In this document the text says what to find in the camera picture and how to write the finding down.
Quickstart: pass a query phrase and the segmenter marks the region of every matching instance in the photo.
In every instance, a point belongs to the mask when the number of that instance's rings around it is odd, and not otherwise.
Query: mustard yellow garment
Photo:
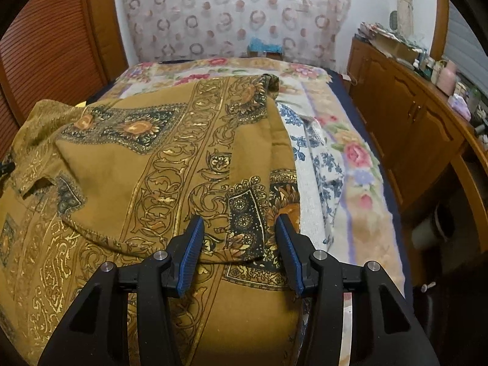
[[[0,326],[36,364],[97,267],[137,263],[206,223],[191,289],[170,303],[185,364],[288,364],[300,302],[274,220],[298,230],[293,153],[271,75],[219,77],[86,108],[41,101],[0,181]],[[136,299],[129,302],[138,364]]]

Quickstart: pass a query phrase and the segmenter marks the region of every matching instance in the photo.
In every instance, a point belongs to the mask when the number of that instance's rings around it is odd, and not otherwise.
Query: silver bolt
[[[377,261],[368,261],[368,268],[371,271],[379,271],[381,266]]]
[[[313,252],[313,256],[317,260],[325,260],[327,258],[327,252],[323,250],[316,250],[315,252]]]
[[[100,266],[100,270],[102,270],[103,272],[108,272],[112,268],[114,268],[114,264],[111,261],[106,261]]]
[[[168,257],[168,253],[165,252],[164,250],[158,250],[154,255],[153,257],[156,259],[156,260],[164,260]]]

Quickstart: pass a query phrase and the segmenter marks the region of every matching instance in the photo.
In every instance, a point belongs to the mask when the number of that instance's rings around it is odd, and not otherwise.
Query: pink bottle
[[[439,75],[437,87],[447,96],[451,96],[456,88],[456,80],[456,65],[452,60],[450,60]]]

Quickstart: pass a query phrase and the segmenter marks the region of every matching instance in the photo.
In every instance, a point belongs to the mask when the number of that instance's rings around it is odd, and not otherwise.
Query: trash can
[[[450,209],[438,204],[429,217],[412,230],[413,247],[426,250],[447,242],[454,234],[454,218]]]

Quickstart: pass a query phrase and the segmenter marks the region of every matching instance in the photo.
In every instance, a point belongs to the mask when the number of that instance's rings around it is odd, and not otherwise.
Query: floral bedspread
[[[123,73],[102,99],[211,77],[264,73],[280,78],[278,110],[294,152],[301,209],[307,209],[301,210],[302,234],[344,263],[378,261],[403,293],[402,262],[383,195],[379,161],[331,91],[331,77],[325,70],[266,58],[141,63]],[[351,310],[351,298],[346,294],[340,365],[348,364]],[[304,303],[302,333],[307,319]]]

